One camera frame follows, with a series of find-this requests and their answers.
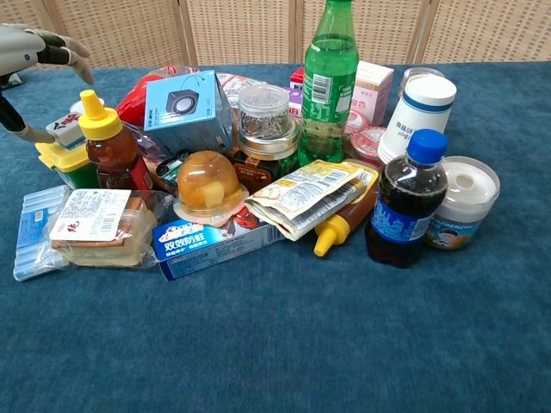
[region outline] soda bottle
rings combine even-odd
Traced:
[[[440,165],[447,147],[442,133],[419,129],[412,135],[407,153],[382,171],[379,195],[365,228],[373,260],[405,268],[418,259],[423,235],[448,189]]]
[[[84,114],[78,124],[87,139],[88,158],[97,165],[97,178],[107,189],[152,189],[138,143],[112,108],[104,108],[93,90],[80,94]]]
[[[300,165],[322,159],[340,162],[342,137],[360,57],[352,23],[352,0],[327,0],[306,50]]]

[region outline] blue bottle cap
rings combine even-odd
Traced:
[[[418,129],[407,146],[407,155],[422,165],[433,165],[444,158],[448,149],[448,138],[432,129]]]

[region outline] yellow container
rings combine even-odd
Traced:
[[[50,170],[56,170],[72,189],[99,188],[96,166],[88,159],[86,144],[66,149],[57,142],[36,144],[39,160]]]

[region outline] honey bottle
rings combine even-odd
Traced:
[[[78,124],[87,139],[88,158],[97,165],[97,178],[107,189],[152,189],[152,179],[138,143],[112,108],[105,108],[94,90],[80,93],[84,114]]]

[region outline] blue tablecloth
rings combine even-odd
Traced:
[[[167,282],[79,268],[12,278],[22,196],[61,183],[0,131],[0,411],[550,411],[551,63],[437,65],[458,87],[449,155],[502,193],[466,249],[372,262],[362,229],[325,259],[312,235]],[[293,65],[221,71],[287,85]],[[395,68],[387,120],[404,66]],[[116,105],[146,70],[97,70]],[[27,71],[5,92],[44,127],[86,88]]]

